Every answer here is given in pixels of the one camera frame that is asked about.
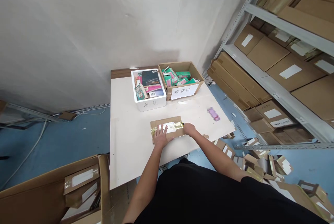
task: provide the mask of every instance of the shelf rack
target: shelf rack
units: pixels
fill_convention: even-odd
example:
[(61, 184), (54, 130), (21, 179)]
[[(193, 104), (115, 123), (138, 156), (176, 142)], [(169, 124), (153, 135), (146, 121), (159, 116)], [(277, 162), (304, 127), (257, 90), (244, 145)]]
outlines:
[(266, 72), (263, 72), (257, 65), (248, 59), (243, 52), (233, 45), (234, 40), (249, 22), (251, 16), (256, 16), (332, 56), (334, 56), (334, 43), (284, 21), (262, 8), (252, 5), (254, 2), (256, 2), (256, 0), (246, 0), (214, 58), (216, 59), (221, 51), (227, 52), (244, 70), (246, 70), (247, 73), (249, 73), (250, 76), (254, 78), (254, 80), (270, 93), (273, 98), (275, 98), (318, 140), (318, 143), (268, 146), (261, 135), (258, 135), (260, 136), (259, 140), (262, 145), (257, 146), (256, 149), (334, 148), (334, 129), (292, 96)]

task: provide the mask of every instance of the floor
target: floor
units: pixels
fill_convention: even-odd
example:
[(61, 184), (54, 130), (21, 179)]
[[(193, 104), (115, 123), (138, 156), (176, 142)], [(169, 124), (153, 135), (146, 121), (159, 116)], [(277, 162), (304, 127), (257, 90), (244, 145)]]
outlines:
[[(231, 101), (217, 86), (209, 87), (212, 94), (233, 121), (236, 131), (233, 140), (225, 140), (230, 146), (240, 145), (245, 139), (253, 138), (254, 134), (241, 117)], [(0, 131), (0, 156), (10, 156), (8, 160), (0, 160), (0, 187), (9, 188), (34, 178), (60, 166), (86, 158), (91, 155), (109, 152), (109, 108), (100, 115), (81, 115), (72, 122), (48, 123), (46, 130), (29, 158), (5, 185), (4, 183), (17, 169), (19, 164), (30, 152), (43, 127), (36, 124), (25, 131)], [(294, 168), (285, 177), (287, 183), (298, 183), (300, 179), (311, 183), (319, 183), (334, 203), (334, 150), (278, 150), (271, 154), (283, 154)], [(190, 153), (189, 160), (206, 168), (214, 169), (201, 150)], [(179, 159), (167, 164), (171, 167)]]

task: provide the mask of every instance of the white cable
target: white cable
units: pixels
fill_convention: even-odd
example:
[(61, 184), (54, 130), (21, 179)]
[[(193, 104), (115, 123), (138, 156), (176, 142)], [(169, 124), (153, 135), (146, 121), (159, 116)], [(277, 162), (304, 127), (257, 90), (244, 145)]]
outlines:
[(15, 170), (15, 172), (9, 177), (9, 179), (3, 184), (3, 186), (1, 187), (1, 190), (7, 185), (7, 183), (10, 181), (10, 179), (16, 174), (16, 172), (21, 168), (21, 166), (23, 165), (23, 163), (28, 159), (29, 155), (31, 154), (31, 152), (34, 150), (34, 148), (37, 146), (39, 140), (41, 139), (44, 130), (45, 130), (45, 126), (46, 126), (47, 120), (45, 120), (42, 131), (38, 137), (38, 140), (36, 141), (35, 145), (32, 147), (32, 149), (30, 150), (29, 154), (27, 155), (27, 157), (22, 161), (22, 163), (19, 165), (19, 167)]

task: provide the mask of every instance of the open cardboard box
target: open cardboard box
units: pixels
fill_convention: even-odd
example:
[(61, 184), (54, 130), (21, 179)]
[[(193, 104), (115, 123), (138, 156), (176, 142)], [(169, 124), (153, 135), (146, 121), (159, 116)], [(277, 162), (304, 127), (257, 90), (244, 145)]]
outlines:
[[(174, 70), (174, 72), (182, 72), (182, 71), (189, 71), (191, 73), (191, 79), (195, 78), (197, 80), (199, 80), (200, 82), (197, 83), (192, 83), (192, 84), (187, 84), (187, 85), (181, 85), (181, 86), (172, 86), (172, 87), (168, 87), (164, 76), (162, 74), (162, 69), (165, 69), (166, 67), (170, 67)], [(195, 85), (198, 84), (198, 87), (194, 93), (194, 95), (198, 92), (199, 88), (201, 87), (201, 85), (204, 83), (204, 78), (202, 77), (202, 75), (200, 74), (200, 72), (197, 70), (197, 68), (195, 67), (195, 65), (192, 62), (168, 62), (168, 63), (161, 63), (158, 65), (158, 69), (160, 72), (160, 75), (162, 77), (162, 82), (163, 85), (165, 86), (165, 90), (167, 92), (167, 101), (171, 101), (171, 97), (172, 97), (172, 90), (173, 88), (179, 88), (179, 87), (186, 87), (186, 86), (191, 86), (191, 85)]]

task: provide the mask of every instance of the white label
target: white label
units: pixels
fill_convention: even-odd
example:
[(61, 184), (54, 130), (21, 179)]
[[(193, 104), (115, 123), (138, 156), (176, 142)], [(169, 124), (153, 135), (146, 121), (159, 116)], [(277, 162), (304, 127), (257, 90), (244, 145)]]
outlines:
[(185, 87), (178, 87), (178, 88), (173, 88), (172, 89), (172, 96), (171, 99), (179, 99), (182, 97), (187, 97), (194, 95), (199, 84), (194, 84), (190, 86), (185, 86)]
[(232, 157), (232, 152), (230, 150), (227, 151), (227, 156), (230, 158)]
[(82, 202), (84, 202), (85, 200), (88, 199), (88, 197), (95, 192), (95, 190), (97, 189), (97, 182), (94, 183), (93, 186), (91, 186), (86, 192), (84, 192), (81, 196), (82, 198)]
[(241, 43), (244, 47), (247, 46), (247, 44), (251, 41), (253, 36), (251, 34), (248, 34), (247, 37), (244, 39), (244, 41)]
[(282, 127), (282, 126), (288, 126), (293, 124), (292, 121), (289, 120), (289, 118), (284, 118), (278, 121), (273, 121), (270, 123), (273, 127)]
[(289, 67), (288, 69), (281, 72), (279, 75), (282, 76), (284, 79), (288, 79), (291, 76), (293, 76), (294, 74), (300, 72), (301, 70), (302, 69), (300, 67), (298, 67), (297, 65), (294, 64), (291, 67)]
[(315, 63), (315, 65), (329, 74), (334, 73), (334, 66), (327, 61), (319, 60)]
[(269, 118), (274, 118), (276, 116), (282, 115), (277, 109), (272, 109), (269, 111), (264, 112), (264, 114)]
[(290, 38), (290, 34), (287, 32), (284, 32), (283, 30), (279, 30), (277, 34), (275, 35), (276, 38), (279, 38), (281, 41), (286, 42)]
[(93, 169), (90, 169), (82, 174), (78, 174), (72, 178), (72, 187), (79, 185), (80, 183), (93, 178)]
[(297, 54), (304, 56), (306, 53), (311, 52), (314, 47), (307, 44), (304, 41), (299, 41), (291, 46), (291, 49), (295, 50)]
[(278, 95), (278, 93), (273, 93), (272, 96), (275, 98), (275, 99), (279, 99), (280, 96)]
[(303, 117), (296, 117), (296, 120), (299, 121), (300, 124), (307, 124), (308, 123)]

